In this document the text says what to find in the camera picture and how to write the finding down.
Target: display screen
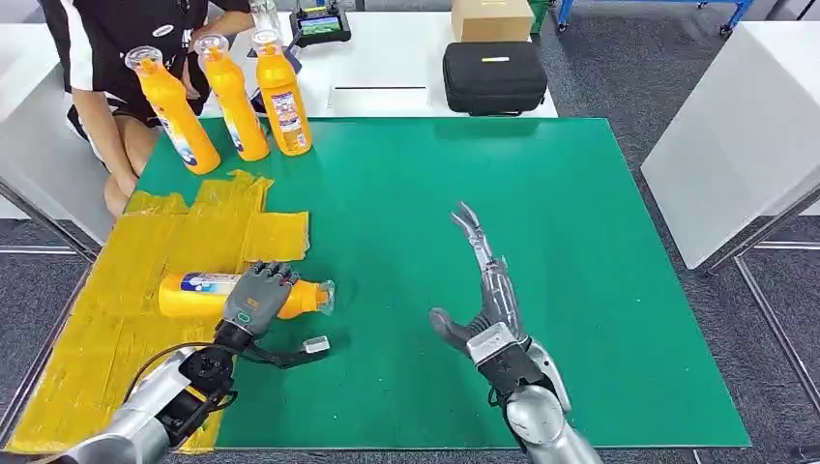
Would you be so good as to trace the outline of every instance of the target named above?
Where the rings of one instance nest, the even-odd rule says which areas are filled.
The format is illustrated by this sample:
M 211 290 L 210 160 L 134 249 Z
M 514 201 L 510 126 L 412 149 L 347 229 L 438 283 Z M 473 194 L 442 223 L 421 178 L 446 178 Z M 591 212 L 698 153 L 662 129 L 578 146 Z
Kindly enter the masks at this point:
M 333 16 L 305 19 L 299 21 L 299 25 L 302 26 L 302 34 L 305 36 L 327 34 L 329 32 L 341 30 L 341 26 L 338 23 L 338 18 Z

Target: black zipper case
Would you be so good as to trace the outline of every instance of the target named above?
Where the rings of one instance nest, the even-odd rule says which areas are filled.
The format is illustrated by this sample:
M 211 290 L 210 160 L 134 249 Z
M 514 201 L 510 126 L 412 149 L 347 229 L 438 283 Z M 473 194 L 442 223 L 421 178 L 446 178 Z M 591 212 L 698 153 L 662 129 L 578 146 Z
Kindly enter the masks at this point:
M 546 72 L 530 42 L 462 42 L 444 52 L 447 105 L 471 116 L 511 115 L 543 102 Z

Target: yellow plastic sheet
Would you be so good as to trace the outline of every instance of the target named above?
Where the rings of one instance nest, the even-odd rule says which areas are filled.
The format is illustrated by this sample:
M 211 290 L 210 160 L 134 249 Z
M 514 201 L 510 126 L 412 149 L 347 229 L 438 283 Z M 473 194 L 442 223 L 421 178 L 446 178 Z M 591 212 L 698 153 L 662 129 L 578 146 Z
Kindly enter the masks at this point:
M 204 181 L 190 209 L 178 194 L 138 191 L 118 221 L 6 450 L 51 452 L 102 430 L 136 370 L 154 353 L 187 341 L 212 341 L 218 317 L 167 319 L 158 290 L 167 273 L 239 273 L 245 261 L 302 259 L 308 213 L 261 213 L 268 179 L 234 171 Z M 211 450 L 220 413 L 182 451 Z

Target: green table mat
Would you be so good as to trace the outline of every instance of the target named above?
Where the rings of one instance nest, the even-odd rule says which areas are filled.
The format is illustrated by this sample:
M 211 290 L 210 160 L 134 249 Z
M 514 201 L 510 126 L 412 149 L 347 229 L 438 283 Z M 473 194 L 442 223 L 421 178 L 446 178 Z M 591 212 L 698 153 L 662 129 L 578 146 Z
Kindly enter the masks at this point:
M 526 331 L 555 359 L 571 423 L 596 447 L 749 445 L 618 145 L 601 119 L 311 120 L 314 148 L 196 177 L 161 138 L 139 189 L 189 203 L 202 179 L 273 178 L 266 211 L 310 211 L 295 264 L 337 284 L 336 312 L 277 321 L 262 344 L 326 334 L 333 354 L 286 371 L 239 361 L 218 448 L 514 448 L 487 383 L 427 311 L 480 304 L 458 200 L 503 254 Z

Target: person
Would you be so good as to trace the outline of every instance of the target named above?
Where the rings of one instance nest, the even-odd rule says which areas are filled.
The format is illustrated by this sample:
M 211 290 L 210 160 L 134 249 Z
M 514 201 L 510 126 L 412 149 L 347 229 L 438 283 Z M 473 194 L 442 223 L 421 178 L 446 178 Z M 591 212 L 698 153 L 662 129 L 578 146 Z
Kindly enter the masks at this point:
M 125 54 L 141 45 L 158 48 L 199 114 L 210 89 L 193 43 L 203 34 L 230 36 L 253 25 L 248 0 L 211 1 L 225 13 L 207 22 L 208 0 L 42 0 L 71 98 L 69 125 L 110 172 L 103 196 L 114 216 L 142 174 L 159 125 Z

